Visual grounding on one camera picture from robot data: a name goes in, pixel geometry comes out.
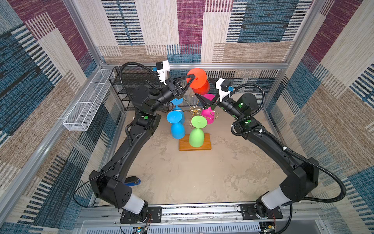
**patterned wall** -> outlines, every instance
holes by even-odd
[[[374,233],[374,1],[327,0],[267,108],[285,143],[338,175],[335,233]],[[334,197],[321,173],[312,192]]]
[[[94,68],[62,0],[0,0],[0,195]],[[65,186],[62,179],[70,185],[86,180],[86,166],[97,168],[105,155],[117,121],[106,114],[114,111],[113,102],[105,105],[100,109],[106,131],[101,140],[101,130],[65,132],[0,233],[45,230],[36,226],[55,228],[52,233],[71,228],[78,212],[70,201],[76,186]],[[87,194],[81,194],[83,200]]]
[[[312,0],[76,0],[107,63],[283,62]]]
[[[107,92],[87,131],[64,131],[0,233],[72,233],[80,212],[73,193],[92,170],[104,165],[121,116],[114,95]],[[86,184],[76,199],[87,206],[91,195],[91,186]]]

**metal rail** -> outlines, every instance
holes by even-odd
[[[156,63],[142,63],[148,67],[155,67]],[[122,66],[122,64],[106,64],[102,65],[102,69],[113,69]],[[246,69],[262,69],[262,70],[278,70],[286,69],[288,63],[171,63],[170,69],[201,68],[206,70],[246,70]]]
[[[280,139],[282,142],[284,142],[284,141],[283,141],[283,138],[280,138],[280,136],[279,136],[279,134],[278,134],[278,132],[277,132],[277,129],[275,128],[275,126],[274,126],[272,120],[270,119],[270,116],[269,116],[268,112],[267,112],[266,110],[262,110],[262,111],[263,111],[264,114],[265,114],[266,120],[267,120],[267,122],[268,122],[269,125],[270,125],[270,128],[271,128],[271,130],[272,130],[272,132],[273,132],[273,135],[276,136],[276,138]]]

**metal mesh shelf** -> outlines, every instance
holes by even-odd
[[[113,71],[102,69],[91,80],[64,120],[63,125],[69,131],[87,131],[110,87],[110,79],[114,79]]]
[[[114,90],[116,91],[119,99],[121,100],[123,107],[125,110],[134,110],[134,106],[130,101],[128,94],[123,89],[121,84],[121,80],[118,76],[119,67],[114,67],[113,69],[113,76],[109,78],[110,83],[112,84]],[[152,87],[146,82],[146,80],[150,80],[155,85],[158,84],[158,80],[156,80],[148,71],[144,70],[141,67],[125,67],[123,72],[123,84],[126,87],[126,90],[129,92],[130,95],[134,92],[135,88],[139,85],[145,85],[151,91],[154,91]]]

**black wire rack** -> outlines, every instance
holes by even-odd
[[[129,66],[125,67],[122,71],[122,81],[123,85],[125,86],[128,93],[125,92],[121,80],[119,78],[119,70],[120,67],[114,67],[113,73],[114,78],[109,79],[110,83],[112,84],[114,90],[116,91],[119,99],[121,100],[121,103],[126,111],[128,110],[134,110],[134,105],[132,104],[132,101],[130,101],[129,95],[133,95],[133,92],[136,87],[139,85],[144,85],[150,89],[151,92],[155,92],[155,90],[147,83],[146,80],[149,80],[151,83],[155,84],[156,86],[160,83],[156,78],[146,69],[143,69],[142,67],[137,66]],[[169,103],[162,106],[162,111],[169,111]]]

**concrete floor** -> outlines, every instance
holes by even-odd
[[[261,194],[277,187],[286,177],[279,166],[257,146],[235,136],[230,131],[233,118],[216,108],[218,118],[203,128],[210,133],[212,150],[178,150],[178,140],[172,138],[171,124],[161,113],[160,124],[140,150],[128,176],[137,176],[141,184],[133,192],[149,204],[180,204],[254,201]],[[185,112],[186,133],[193,129]],[[132,121],[127,113],[125,125]],[[255,118],[271,131],[261,111]],[[117,148],[126,138],[123,129]]]

